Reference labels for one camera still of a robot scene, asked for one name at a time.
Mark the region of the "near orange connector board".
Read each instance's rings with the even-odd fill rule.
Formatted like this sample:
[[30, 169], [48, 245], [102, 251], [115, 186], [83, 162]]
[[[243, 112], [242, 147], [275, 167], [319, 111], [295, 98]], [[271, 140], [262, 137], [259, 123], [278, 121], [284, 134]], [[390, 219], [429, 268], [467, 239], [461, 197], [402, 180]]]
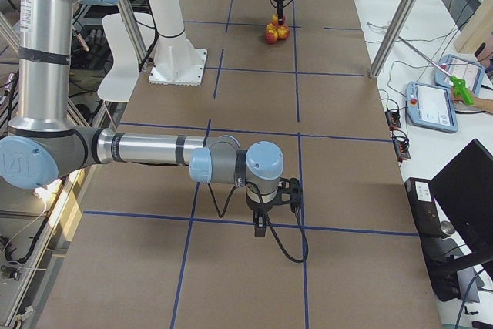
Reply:
[[402, 163], [411, 158], [409, 153], [410, 141], [407, 133], [400, 129], [391, 130], [391, 139], [394, 145], [397, 161]]

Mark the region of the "lone red yellow apple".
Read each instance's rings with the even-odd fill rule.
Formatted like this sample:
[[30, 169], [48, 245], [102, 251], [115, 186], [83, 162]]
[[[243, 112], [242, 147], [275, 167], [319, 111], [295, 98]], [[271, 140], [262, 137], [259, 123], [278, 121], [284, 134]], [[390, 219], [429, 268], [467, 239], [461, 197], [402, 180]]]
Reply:
[[272, 26], [278, 28], [281, 25], [284, 25], [285, 22], [286, 22], [286, 17], [285, 16], [279, 18], [277, 14], [274, 14], [274, 15], [272, 15], [272, 18], [271, 18], [271, 22], [270, 23], [272, 24]]

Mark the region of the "green grabber tool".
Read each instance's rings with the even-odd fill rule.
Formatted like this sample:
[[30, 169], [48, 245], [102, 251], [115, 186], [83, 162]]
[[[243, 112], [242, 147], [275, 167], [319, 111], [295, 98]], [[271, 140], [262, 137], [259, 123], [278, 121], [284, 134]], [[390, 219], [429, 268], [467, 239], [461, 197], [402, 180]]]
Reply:
[[452, 75], [449, 71], [442, 68], [439, 64], [434, 62], [431, 58], [427, 57], [423, 52], [414, 47], [410, 42], [404, 40], [400, 36], [397, 37], [401, 42], [403, 42], [407, 47], [416, 52], [420, 57], [426, 60], [428, 63], [432, 64], [438, 71], [444, 73], [449, 81], [452, 82], [454, 86], [454, 96], [459, 96], [463, 103], [468, 106], [473, 106], [475, 104], [475, 98], [471, 91], [466, 86], [466, 81], [464, 79], [459, 79], [457, 76]]

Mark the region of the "near teach pendant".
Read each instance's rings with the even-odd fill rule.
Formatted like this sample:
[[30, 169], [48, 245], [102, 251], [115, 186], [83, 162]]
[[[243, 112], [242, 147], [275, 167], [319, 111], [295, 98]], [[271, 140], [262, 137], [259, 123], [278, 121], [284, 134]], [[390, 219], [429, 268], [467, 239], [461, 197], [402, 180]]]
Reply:
[[413, 125], [446, 133], [458, 131], [450, 89], [409, 82], [405, 95], [407, 117]]

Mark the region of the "brown paper table cover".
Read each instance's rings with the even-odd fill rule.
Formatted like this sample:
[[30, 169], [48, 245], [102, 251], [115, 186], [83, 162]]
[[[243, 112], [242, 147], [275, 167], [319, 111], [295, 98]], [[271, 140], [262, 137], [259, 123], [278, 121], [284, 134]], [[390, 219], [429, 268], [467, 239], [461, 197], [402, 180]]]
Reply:
[[[226, 183], [186, 167], [97, 166], [40, 328], [439, 328], [354, 0], [180, 0], [209, 52], [200, 86], [142, 80], [122, 134], [199, 137]], [[297, 178], [265, 213], [247, 184]]]

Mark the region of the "black monitor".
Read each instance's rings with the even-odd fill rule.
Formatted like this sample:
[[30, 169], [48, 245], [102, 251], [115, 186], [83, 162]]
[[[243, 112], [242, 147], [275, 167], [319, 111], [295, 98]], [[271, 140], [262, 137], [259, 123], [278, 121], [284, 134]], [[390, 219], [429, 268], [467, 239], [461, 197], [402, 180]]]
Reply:
[[470, 250], [492, 245], [492, 154], [478, 139], [432, 178], [431, 192]]

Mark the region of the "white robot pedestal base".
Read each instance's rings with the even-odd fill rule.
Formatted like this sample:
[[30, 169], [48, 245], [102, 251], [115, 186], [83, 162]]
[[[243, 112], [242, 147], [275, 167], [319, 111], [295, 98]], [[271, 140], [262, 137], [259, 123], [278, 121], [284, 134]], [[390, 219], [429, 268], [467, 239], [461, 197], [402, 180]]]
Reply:
[[186, 37], [179, 0], [149, 0], [158, 40], [149, 81], [154, 84], [198, 86], [207, 51]]

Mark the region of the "left front red yellow apple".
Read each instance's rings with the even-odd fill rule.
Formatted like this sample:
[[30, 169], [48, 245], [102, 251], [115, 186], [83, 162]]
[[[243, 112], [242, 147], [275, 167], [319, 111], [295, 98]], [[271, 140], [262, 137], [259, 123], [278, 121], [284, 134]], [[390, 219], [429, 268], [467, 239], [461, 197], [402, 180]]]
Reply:
[[273, 23], [266, 24], [265, 33], [277, 33], [277, 26]]

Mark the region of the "black computer box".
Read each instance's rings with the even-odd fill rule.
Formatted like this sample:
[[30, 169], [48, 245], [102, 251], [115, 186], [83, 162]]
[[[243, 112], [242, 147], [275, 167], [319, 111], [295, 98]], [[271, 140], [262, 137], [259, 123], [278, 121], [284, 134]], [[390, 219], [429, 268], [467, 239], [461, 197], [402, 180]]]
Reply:
[[434, 293], [443, 302], [457, 298], [478, 303], [478, 285], [468, 286], [475, 269], [451, 238], [451, 222], [440, 219], [431, 182], [410, 177], [404, 186]]

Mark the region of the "back red yellow apple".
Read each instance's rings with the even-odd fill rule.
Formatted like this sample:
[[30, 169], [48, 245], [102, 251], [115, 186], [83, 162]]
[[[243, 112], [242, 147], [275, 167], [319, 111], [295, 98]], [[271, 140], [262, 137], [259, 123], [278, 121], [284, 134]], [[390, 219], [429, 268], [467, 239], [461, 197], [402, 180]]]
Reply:
[[280, 41], [288, 40], [290, 37], [290, 28], [286, 25], [279, 25], [277, 28], [277, 39]]

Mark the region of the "right front red apple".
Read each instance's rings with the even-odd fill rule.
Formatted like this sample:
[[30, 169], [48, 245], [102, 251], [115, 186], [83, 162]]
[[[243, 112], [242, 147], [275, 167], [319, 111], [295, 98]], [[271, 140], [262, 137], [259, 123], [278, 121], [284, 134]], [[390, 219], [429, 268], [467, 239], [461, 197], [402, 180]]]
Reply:
[[275, 29], [268, 29], [264, 32], [265, 42], [269, 45], [276, 44], [278, 41], [278, 32]]

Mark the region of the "far teach pendant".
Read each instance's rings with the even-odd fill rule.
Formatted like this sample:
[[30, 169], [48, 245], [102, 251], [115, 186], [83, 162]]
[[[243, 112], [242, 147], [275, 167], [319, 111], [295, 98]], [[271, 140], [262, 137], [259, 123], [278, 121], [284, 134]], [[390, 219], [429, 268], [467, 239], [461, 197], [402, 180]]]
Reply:
[[485, 67], [479, 62], [471, 62], [462, 57], [447, 54], [436, 63], [452, 75], [464, 79], [466, 86], [475, 96], [479, 94], [485, 77]]

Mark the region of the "white chair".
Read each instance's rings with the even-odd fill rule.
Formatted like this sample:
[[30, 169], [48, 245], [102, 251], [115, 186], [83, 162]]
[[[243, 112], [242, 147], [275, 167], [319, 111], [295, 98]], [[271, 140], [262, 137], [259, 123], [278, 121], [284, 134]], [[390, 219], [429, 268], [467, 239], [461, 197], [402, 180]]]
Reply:
[[128, 102], [139, 80], [149, 82], [150, 67], [139, 72], [136, 51], [119, 13], [105, 16], [102, 25], [113, 64], [99, 86], [98, 96], [107, 102]]

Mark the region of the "orange connector board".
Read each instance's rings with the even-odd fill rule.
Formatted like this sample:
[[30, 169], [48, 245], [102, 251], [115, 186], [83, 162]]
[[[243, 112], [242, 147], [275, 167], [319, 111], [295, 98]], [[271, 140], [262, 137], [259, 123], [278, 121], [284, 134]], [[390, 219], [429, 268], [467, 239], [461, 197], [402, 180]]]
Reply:
[[391, 130], [391, 139], [394, 145], [397, 161], [402, 163], [411, 158], [409, 153], [410, 141], [407, 133], [400, 129]]
[[401, 109], [400, 106], [390, 98], [383, 99], [385, 101], [384, 114], [387, 120], [389, 129], [401, 128]]

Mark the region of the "far orange connector board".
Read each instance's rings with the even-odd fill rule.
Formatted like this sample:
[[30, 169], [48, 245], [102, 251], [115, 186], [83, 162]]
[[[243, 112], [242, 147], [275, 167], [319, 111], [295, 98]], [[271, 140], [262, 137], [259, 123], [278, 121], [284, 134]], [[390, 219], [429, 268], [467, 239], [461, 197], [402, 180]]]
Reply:
[[401, 109], [400, 106], [390, 98], [383, 99], [385, 101], [384, 114], [387, 120], [389, 129], [401, 128]]

